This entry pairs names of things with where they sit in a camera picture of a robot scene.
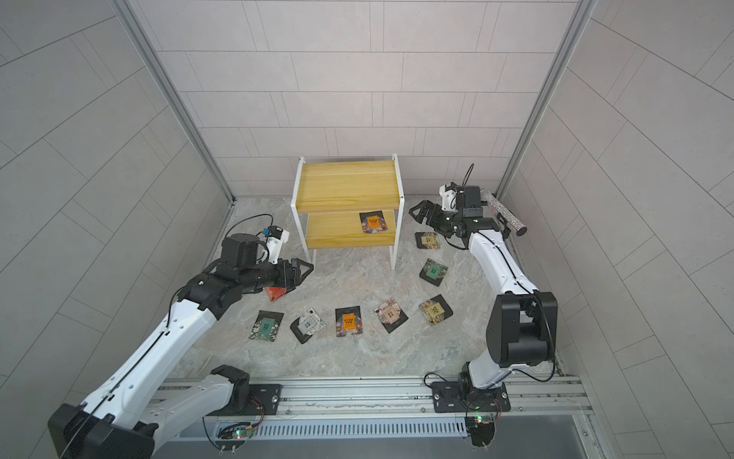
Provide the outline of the beige label tea bag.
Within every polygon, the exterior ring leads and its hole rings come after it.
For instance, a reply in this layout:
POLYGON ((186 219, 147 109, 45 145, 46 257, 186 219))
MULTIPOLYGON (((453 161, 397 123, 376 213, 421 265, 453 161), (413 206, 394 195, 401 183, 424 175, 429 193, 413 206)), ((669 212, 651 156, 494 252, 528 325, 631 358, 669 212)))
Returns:
POLYGON ((415 233, 416 246, 420 250, 438 250, 441 248, 437 233, 415 233))

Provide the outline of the white patterned tea bag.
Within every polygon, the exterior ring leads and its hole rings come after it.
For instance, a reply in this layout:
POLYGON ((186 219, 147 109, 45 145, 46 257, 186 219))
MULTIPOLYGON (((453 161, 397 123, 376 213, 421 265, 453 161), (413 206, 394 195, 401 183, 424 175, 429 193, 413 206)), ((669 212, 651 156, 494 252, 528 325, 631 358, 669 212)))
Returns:
POLYGON ((311 337, 325 327, 325 322, 315 309, 309 309, 290 325, 292 334, 300 344, 305 344, 311 337))

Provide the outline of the green label floral tea bag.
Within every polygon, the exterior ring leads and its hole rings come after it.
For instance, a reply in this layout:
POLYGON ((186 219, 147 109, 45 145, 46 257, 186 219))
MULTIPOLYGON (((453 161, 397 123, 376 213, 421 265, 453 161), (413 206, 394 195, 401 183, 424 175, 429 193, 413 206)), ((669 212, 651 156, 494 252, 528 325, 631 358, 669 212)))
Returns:
POLYGON ((428 258, 419 273, 419 277, 422 280, 439 287, 443 283, 447 272, 447 265, 443 265, 443 263, 428 258))

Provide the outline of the green label top tea bag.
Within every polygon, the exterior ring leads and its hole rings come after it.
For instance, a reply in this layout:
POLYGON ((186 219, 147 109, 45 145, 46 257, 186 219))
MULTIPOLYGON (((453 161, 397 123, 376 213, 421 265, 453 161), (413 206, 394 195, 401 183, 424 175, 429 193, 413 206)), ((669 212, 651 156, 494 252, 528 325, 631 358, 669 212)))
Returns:
POLYGON ((252 330, 250 331, 251 340, 265 340, 265 342, 274 342, 284 314, 272 311, 259 311, 252 330))

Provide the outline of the orange label black tea bag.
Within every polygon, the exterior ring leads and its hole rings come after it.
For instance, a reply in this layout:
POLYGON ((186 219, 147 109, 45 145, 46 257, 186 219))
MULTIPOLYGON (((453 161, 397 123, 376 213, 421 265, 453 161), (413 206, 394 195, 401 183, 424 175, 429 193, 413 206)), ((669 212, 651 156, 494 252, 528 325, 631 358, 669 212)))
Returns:
POLYGON ((335 311, 335 317, 336 336, 338 338, 361 335, 363 333, 361 308, 359 306, 338 308, 335 311))

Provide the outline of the yellow olive tea bag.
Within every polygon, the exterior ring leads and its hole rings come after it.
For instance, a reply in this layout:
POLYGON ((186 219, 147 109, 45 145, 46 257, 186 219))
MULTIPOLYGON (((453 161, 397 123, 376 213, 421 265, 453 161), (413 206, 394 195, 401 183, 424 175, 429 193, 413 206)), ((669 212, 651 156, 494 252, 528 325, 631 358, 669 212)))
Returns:
POLYGON ((442 295, 424 301, 419 309, 430 325, 439 324, 453 316, 453 310, 442 295))

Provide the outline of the red tea bag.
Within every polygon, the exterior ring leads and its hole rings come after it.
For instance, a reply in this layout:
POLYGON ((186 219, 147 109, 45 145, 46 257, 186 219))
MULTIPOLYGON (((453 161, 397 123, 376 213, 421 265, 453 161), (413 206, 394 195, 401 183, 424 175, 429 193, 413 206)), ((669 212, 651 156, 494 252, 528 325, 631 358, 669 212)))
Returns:
POLYGON ((264 291, 271 302, 277 301, 279 298, 283 298, 283 296, 288 294, 288 289, 283 287, 266 287, 264 291))

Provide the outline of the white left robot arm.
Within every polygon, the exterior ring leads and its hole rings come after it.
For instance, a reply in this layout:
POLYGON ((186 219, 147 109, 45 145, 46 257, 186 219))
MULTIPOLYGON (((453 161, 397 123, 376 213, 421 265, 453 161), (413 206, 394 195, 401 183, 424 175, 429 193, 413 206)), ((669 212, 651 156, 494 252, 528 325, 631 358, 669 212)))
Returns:
POLYGON ((313 264, 294 258, 232 267, 220 259, 174 295, 169 313, 131 357, 84 401, 61 405, 48 428, 61 458, 149 458, 210 413, 240 414, 253 405, 250 376, 230 365, 151 407, 150 400, 187 350, 244 295, 299 286, 313 264))

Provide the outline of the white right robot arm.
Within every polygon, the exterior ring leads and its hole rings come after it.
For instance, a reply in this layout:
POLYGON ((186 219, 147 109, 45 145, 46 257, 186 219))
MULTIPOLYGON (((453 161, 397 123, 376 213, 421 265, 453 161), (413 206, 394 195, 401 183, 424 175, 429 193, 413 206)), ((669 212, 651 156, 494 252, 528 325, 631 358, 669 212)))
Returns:
POLYGON ((477 208, 449 212, 423 200, 408 211, 446 239, 460 238, 479 262, 495 300, 487 324, 486 350, 466 365, 464 380, 477 390, 497 388, 512 372, 555 362, 557 301, 522 272, 505 244, 501 220, 481 217, 477 208))

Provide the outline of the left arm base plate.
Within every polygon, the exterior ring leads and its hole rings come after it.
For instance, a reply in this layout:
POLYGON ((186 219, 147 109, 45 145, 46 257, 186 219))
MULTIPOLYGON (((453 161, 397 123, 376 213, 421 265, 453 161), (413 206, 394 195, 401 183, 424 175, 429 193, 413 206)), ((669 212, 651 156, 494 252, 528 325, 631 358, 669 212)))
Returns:
POLYGON ((236 386, 229 402, 212 416, 273 416, 279 407, 281 384, 251 384, 248 390, 236 386))

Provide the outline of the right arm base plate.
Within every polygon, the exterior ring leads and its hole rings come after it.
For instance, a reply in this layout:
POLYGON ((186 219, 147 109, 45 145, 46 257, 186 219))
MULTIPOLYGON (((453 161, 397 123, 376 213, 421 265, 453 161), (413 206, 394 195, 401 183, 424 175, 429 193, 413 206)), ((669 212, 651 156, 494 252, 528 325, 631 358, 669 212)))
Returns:
POLYGON ((493 389, 465 388, 460 382, 431 382, 437 413, 500 413, 512 410, 506 386, 493 389))

